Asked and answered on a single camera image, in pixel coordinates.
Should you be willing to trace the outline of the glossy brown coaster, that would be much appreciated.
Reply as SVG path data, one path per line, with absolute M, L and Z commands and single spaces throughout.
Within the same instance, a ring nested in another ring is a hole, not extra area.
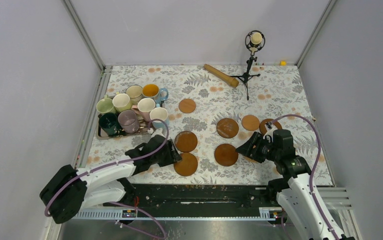
M 198 138 L 191 131 L 182 131 L 175 137 L 174 144 L 179 151 L 189 153 L 197 147 Z

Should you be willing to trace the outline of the dark scuffed brown coaster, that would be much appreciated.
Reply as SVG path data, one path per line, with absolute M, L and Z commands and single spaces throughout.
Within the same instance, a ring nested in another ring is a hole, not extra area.
M 221 137 L 231 139 L 238 134 L 239 125 L 232 118 L 223 118 L 217 122 L 216 131 Z

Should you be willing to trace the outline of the woven rattan coaster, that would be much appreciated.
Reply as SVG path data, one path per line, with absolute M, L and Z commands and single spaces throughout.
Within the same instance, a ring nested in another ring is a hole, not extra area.
M 249 161 L 249 162 L 252 162 L 252 163 L 257 163 L 255 160 L 249 158 L 249 157 L 243 157 L 245 160 Z

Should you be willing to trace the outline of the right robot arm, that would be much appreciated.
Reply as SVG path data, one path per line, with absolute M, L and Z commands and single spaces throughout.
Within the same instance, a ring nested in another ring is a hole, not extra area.
M 297 155 L 289 130 L 271 129 L 265 135 L 254 132 L 235 150 L 259 163 L 274 162 L 281 178 L 270 180 L 266 199 L 281 206 L 304 240 L 347 240 L 311 180 L 307 161 Z

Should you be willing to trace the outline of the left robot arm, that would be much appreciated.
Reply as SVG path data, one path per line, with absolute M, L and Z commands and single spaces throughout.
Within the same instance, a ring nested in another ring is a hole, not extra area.
M 126 151 L 125 155 L 92 168 L 61 167 L 40 192 L 45 216 L 57 224 L 72 219 L 82 209 L 119 202 L 127 206 L 137 198 L 129 177 L 181 161 L 171 139 L 154 134 L 148 142 Z

